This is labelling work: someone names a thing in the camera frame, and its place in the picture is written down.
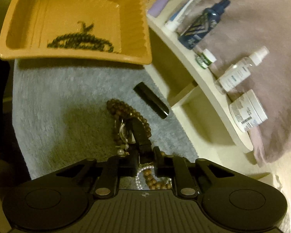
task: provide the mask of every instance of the barcode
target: barcode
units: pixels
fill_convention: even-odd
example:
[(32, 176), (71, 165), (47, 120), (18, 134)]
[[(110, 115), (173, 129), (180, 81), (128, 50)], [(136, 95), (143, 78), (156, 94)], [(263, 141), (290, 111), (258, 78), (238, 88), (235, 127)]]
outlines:
[(251, 120), (251, 119), (252, 119), (252, 117), (249, 116), (248, 118), (246, 118), (245, 120), (243, 120), (243, 121), (241, 122), (241, 124), (244, 124), (244, 123), (248, 122), (248, 121)]
[(247, 123), (247, 124), (246, 124), (246, 127), (244, 128), (244, 131), (248, 131), (248, 130), (250, 130), (252, 127), (254, 127), (252, 124)]

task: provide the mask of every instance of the white bottle cap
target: white bottle cap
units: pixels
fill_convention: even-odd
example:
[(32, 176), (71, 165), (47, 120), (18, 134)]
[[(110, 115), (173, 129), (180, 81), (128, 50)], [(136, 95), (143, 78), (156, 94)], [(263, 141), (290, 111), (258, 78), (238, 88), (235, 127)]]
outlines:
[(211, 63), (213, 63), (217, 60), (216, 57), (208, 49), (205, 49), (203, 51), (203, 54)]
[(249, 56), (249, 58), (253, 61), (253, 63), (258, 66), (262, 62), (262, 60), (265, 58), (265, 56), (269, 54), (269, 50), (263, 46), (260, 50), (254, 52)]
[(179, 27), (180, 23), (175, 22), (175, 20), (173, 21), (168, 21), (167, 23), (165, 23), (165, 27), (170, 30), (171, 32), (174, 32), (177, 30), (177, 28)]

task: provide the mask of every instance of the black device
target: black device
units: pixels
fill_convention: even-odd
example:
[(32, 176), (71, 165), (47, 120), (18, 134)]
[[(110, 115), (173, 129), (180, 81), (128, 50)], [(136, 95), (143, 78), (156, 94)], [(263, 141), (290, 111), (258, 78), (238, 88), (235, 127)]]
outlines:
[[(287, 202), (277, 189), (206, 159), (162, 156), (137, 118), (127, 128), (129, 155), (86, 159), (12, 189), (2, 204), (11, 232), (281, 232)], [(119, 190), (140, 162), (171, 178), (172, 190)]]
[(163, 101), (143, 82), (134, 87), (134, 91), (144, 100), (162, 119), (169, 115), (169, 109)]

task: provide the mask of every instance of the brown bead strand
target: brown bead strand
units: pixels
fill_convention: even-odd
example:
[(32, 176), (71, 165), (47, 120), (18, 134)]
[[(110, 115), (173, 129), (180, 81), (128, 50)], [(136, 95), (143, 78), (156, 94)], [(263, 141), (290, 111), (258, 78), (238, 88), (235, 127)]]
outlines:
[[(151, 137), (151, 128), (150, 125), (139, 112), (137, 112), (133, 107), (129, 106), (127, 103), (120, 101), (118, 99), (111, 99), (107, 101), (107, 109), (111, 115), (117, 120), (121, 119), (128, 119), (129, 117), (137, 117), (143, 124), (143, 127), (146, 131), (147, 137)], [(120, 142), (121, 138), (118, 139), (118, 134), (115, 134), (115, 142), (117, 145), (121, 145), (123, 143)]]
[(152, 175), (152, 170), (151, 169), (146, 169), (143, 171), (143, 176), (146, 180), (146, 184), (150, 188), (150, 190), (165, 190), (165, 189), (171, 189), (171, 184), (170, 183), (164, 183), (164, 182), (158, 182), (156, 179), (154, 179)]

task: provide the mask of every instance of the pink towel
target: pink towel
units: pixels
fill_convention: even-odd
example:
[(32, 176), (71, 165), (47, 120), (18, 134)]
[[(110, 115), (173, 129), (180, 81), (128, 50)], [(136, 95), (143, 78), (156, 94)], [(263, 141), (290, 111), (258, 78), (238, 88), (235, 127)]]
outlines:
[[(203, 0), (196, 13), (220, 0)], [(253, 89), (268, 120), (249, 131), (258, 163), (291, 151), (291, 0), (230, 0), (222, 21), (200, 43), (217, 58), (218, 77), (262, 46), (270, 53), (233, 92), (232, 100)]]

